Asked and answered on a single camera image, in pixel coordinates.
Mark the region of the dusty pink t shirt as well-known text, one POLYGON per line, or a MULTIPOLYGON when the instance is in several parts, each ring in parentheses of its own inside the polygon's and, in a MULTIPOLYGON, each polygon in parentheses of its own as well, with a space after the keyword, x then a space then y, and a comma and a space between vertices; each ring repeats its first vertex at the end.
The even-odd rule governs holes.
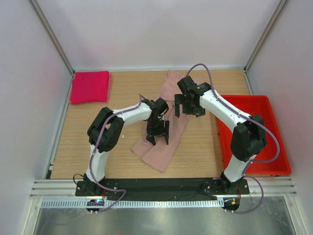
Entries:
POLYGON ((166 101, 168 111, 164 115, 164 128, 166 134, 156 137, 155 144, 146 139, 146 135, 140 138, 132 147, 132 151, 147 165, 159 172, 164 172, 174 155, 185 127, 188 123, 188 116, 180 113, 175 116, 176 94, 181 94, 177 83, 183 78, 178 71, 169 70, 164 83, 159 91, 159 97, 166 101))

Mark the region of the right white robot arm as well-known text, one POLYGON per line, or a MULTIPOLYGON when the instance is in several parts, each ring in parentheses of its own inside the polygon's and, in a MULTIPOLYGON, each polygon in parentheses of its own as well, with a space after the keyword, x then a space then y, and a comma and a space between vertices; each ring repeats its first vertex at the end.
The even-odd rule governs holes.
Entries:
POLYGON ((261 127, 261 116, 250 116, 220 96, 210 84, 197 84, 190 76, 177 82, 180 94, 174 96, 175 115, 205 115, 211 112, 231 131, 231 159, 220 176, 220 187, 224 193, 231 194, 237 190, 245 171, 252 160, 266 146, 266 132, 261 127))

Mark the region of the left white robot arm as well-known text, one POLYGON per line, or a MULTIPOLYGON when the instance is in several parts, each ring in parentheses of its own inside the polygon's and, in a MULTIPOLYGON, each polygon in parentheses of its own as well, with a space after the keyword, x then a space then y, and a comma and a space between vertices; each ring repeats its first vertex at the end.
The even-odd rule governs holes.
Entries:
POLYGON ((117 145, 124 127, 145 121, 146 140, 149 143, 155 145, 158 137, 164 137, 165 142, 169 143, 170 122, 164 119, 168 110, 164 99, 153 101, 143 96, 140 96, 137 104, 124 109, 102 108, 87 131, 90 143, 89 166, 82 181, 76 183, 75 195, 98 196, 107 190, 104 185, 107 158, 117 145))

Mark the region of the folded magenta t shirt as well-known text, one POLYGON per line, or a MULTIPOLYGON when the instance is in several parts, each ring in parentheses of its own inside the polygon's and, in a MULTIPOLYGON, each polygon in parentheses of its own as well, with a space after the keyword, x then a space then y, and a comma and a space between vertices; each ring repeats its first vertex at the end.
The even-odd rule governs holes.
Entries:
POLYGON ((71 104, 108 102, 113 78, 108 71, 76 72, 72 80, 71 104))

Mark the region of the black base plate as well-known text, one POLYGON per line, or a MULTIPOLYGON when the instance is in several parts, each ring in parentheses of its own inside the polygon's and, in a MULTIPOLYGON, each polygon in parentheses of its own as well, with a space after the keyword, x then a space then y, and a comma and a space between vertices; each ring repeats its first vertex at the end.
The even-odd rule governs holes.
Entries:
POLYGON ((126 190, 123 201, 206 201, 220 195, 249 194, 246 179, 231 191, 214 178, 104 179, 100 184, 126 190))

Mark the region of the aluminium rail profile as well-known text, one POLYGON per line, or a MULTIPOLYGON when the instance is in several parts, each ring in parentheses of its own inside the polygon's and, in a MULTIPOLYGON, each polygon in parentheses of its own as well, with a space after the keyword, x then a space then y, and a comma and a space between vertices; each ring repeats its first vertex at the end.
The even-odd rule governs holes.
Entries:
POLYGON ((76 185, 72 180, 35 180, 30 199, 40 198, 71 198, 75 196, 76 185))

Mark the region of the right aluminium frame post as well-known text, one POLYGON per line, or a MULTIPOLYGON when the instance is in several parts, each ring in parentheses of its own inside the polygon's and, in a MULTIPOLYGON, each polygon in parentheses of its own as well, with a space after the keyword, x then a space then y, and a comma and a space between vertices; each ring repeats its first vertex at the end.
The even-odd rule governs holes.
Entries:
POLYGON ((250 55, 247 64, 244 67, 244 72, 247 74, 249 69, 251 68, 252 64, 254 63, 256 57, 258 56, 260 50, 266 43, 267 39, 269 38, 271 32, 273 31, 274 27, 276 26, 279 18, 281 17, 282 13, 284 12, 285 8, 287 7, 289 0, 280 0, 275 7, 274 12, 272 13, 261 37, 259 38, 252 54, 250 55))

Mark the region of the aluminium frame post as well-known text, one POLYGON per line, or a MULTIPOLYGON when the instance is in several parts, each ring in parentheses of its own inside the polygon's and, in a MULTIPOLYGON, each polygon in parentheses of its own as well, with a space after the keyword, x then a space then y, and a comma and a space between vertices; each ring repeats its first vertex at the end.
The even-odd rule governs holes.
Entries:
POLYGON ((50 38, 53 46, 55 47, 56 51, 58 52, 60 58, 62 59, 65 67, 71 74, 71 76, 74 76, 75 70, 73 69, 72 65, 70 64, 70 61, 68 60, 59 40, 57 39, 52 27, 50 26, 50 23, 48 22, 43 10, 41 9, 39 3, 37 0, 28 0, 29 4, 31 5, 34 13, 36 14, 37 18, 39 19, 39 22, 43 26, 44 30, 46 31, 48 37, 50 38))
POLYGON ((273 31, 274 27, 276 26, 279 18, 281 17, 282 13, 284 12, 285 8, 287 7, 289 0, 280 0, 275 7, 274 12, 272 13, 261 37, 259 38, 252 54, 250 55, 247 64, 244 67, 244 72, 247 74, 249 69, 251 68, 252 64, 254 63, 256 57, 258 56, 260 50, 266 43, 267 39, 269 38, 271 32, 273 31))

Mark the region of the left aluminium frame post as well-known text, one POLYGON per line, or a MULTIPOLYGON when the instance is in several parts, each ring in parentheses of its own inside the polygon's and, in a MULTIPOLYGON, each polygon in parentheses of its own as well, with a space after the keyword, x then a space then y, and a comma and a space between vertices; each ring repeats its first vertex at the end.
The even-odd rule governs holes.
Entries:
POLYGON ((73 69, 72 65, 70 64, 70 61, 68 60, 59 40, 57 39, 52 27, 50 26, 50 23, 48 22, 43 10, 41 9, 39 3, 37 0, 28 0, 29 4, 31 5, 34 13, 36 14, 37 18, 39 19, 39 22, 43 26, 44 30, 46 31, 48 37, 50 38, 53 46, 55 47, 56 51, 58 52, 60 58, 62 59, 65 67, 71 74, 71 76, 74 76, 75 70, 73 69))

